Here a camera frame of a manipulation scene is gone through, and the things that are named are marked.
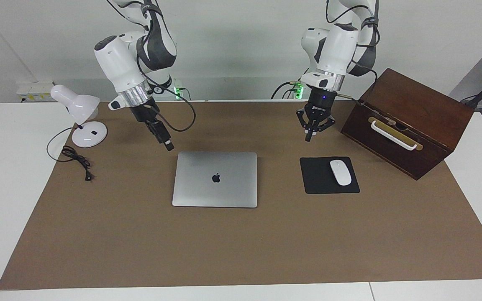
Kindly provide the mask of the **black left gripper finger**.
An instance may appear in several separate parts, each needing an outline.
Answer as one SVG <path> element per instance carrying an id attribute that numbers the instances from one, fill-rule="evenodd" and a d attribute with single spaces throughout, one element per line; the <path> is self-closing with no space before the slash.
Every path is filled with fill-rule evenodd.
<path id="1" fill-rule="evenodd" d="M 325 118 L 324 120 L 315 120 L 313 122 L 313 135 L 325 131 L 327 128 L 333 126 L 334 124 L 335 120 L 332 116 L 329 116 L 329 118 Z"/>
<path id="2" fill-rule="evenodd" d="M 305 120 L 305 118 L 304 118 L 305 110 L 297 110 L 296 116 L 297 116 L 297 118 L 300 122 L 300 125 L 302 126 L 302 128 L 304 129 L 304 132 L 306 134 L 305 141 L 310 142 L 310 140 L 313 137 L 313 120 L 308 118 L 308 115 L 306 115 L 307 118 L 308 118 L 308 121 Z"/>

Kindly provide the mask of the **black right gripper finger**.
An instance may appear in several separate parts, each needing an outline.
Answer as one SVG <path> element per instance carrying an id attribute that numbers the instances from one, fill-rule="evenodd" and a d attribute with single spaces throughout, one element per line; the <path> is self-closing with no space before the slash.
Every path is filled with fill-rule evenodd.
<path id="1" fill-rule="evenodd" d="M 170 152 L 172 150 L 172 141 L 171 135 L 166 129 L 166 126 L 161 121 L 148 121 L 147 128 L 160 144 L 163 144 L 167 151 Z"/>
<path id="2" fill-rule="evenodd" d="M 174 145 L 171 141 L 171 135 L 166 129 L 166 126 L 160 120 L 154 121 L 154 135 L 160 144 L 163 144 L 167 151 L 172 151 Z"/>

